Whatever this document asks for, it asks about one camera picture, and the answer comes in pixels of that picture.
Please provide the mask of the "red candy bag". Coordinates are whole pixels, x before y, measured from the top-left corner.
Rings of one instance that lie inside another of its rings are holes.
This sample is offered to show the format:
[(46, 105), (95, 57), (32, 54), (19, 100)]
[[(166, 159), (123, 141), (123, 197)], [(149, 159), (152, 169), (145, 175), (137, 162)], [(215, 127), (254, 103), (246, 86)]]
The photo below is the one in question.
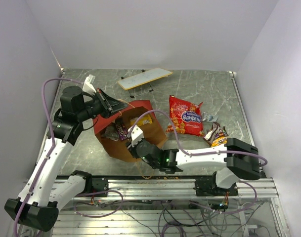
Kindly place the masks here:
[(188, 134), (203, 137), (203, 121), (200, 107), (198, 105), (179, 99), (173, 95), (169, 97), (170, 119), (179, 134)]

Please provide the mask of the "red and brown paper bag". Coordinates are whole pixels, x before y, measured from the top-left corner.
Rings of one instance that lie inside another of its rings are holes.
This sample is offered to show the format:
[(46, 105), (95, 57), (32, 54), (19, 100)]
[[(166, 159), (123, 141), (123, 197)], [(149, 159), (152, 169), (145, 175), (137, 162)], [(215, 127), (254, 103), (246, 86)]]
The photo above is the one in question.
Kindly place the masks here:
[(105, 152), (112, 158), (126, 163), (135, 163), (129, 146), (146, 141), (162, 148), (167, 136), (157, 120), (150, 100), (135, 100), (124, 103), (126, 107), (109, 118), (98, 115), (93, 121), (94, 134)]

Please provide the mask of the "yellow m&m's pack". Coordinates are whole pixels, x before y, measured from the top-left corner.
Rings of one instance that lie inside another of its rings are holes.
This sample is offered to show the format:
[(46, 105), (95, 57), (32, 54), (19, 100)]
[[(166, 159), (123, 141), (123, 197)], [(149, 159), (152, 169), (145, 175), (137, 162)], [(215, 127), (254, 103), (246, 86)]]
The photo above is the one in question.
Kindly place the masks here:
[(220, 146), (220, 145), (224, 145), (227, 143), (227, 137), (222, 136), (222, 137), (218, 137), (216, 139), (213, 140), (211, 147), (216, 147), (216, 146)]

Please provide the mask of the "small white blue wrapper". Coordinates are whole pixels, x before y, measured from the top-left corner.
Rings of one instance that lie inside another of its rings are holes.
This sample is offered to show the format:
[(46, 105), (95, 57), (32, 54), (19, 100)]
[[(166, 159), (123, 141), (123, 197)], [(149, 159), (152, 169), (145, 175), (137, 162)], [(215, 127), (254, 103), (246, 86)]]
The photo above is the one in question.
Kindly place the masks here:
[(209, 113), (203, 112), (202, 121), (204, 122), (216, 122), (218, 119), (218, 115), (211, 115)]

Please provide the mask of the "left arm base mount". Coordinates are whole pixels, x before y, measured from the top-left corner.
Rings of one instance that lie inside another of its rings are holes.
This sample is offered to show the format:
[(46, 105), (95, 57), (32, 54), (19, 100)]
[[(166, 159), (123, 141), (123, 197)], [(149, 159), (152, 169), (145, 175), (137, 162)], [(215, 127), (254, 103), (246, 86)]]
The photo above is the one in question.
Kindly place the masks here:
[(108, 181), (104, 178), (92, 178), (86, 182), (84, 194), (91, 194), (95, 197), (106, 197), (109, 190)]

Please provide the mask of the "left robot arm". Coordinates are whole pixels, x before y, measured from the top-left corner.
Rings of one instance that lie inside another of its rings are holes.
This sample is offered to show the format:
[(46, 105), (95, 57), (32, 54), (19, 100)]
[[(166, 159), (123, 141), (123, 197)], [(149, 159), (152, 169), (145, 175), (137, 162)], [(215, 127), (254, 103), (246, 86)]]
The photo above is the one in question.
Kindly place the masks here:
[(127, 107), (100, 89), (85, 92), (79, 86), (65, 88), (60, 103), (32, 176), (18, 197), (9, 198), (4, 206), (16, 225), (42, 232), (52, 229), (59, 211), (73, 197), (88, 196), (93, 190), (92, 175), (79, 170), (60, 187), (52, 189), (68, 153), (84, 131), (83, 122), (98, 117), (107, 119)]

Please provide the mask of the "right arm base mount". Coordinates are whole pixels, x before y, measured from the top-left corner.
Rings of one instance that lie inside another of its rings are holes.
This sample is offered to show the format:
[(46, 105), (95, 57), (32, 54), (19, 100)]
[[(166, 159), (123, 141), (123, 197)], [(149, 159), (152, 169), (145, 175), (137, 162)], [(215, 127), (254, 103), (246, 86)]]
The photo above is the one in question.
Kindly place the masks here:
[(194, 188), (197, 197), (216, 197), (216, 196), (238, 196), (236, 184), (233, 184), (229, 189), (216, 187), (211, 179), (197, 179), (194, 183)]

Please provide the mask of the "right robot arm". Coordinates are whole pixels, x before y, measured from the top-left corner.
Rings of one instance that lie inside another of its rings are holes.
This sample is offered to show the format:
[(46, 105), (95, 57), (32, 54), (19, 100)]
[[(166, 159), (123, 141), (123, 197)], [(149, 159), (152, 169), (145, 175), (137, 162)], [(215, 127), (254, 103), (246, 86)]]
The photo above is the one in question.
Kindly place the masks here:
[(210, 183), (211, 192), (217, 196), (239, 180), (260, 178), (258, 149), (236, 138), (229, 138), (220, 146), (184, 152), (180, 149), (163, 150), (142, 138), (138, 142), (127, 143), (127, 149), (133, 158), (140, 158), (153, 169), (166, 174), (195, 167), (220, 167)]

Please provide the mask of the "brown m&m's pack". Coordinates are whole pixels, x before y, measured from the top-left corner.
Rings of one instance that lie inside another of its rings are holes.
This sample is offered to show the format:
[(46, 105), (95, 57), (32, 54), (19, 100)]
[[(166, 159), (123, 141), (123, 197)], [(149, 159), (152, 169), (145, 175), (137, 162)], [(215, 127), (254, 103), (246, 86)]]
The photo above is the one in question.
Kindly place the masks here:
[(220, 124), (218, 122), (213, 122), (210, 130), (206, 132), (203, 139), (209, 146), (212, 145), (216, 132), (220, 129)]

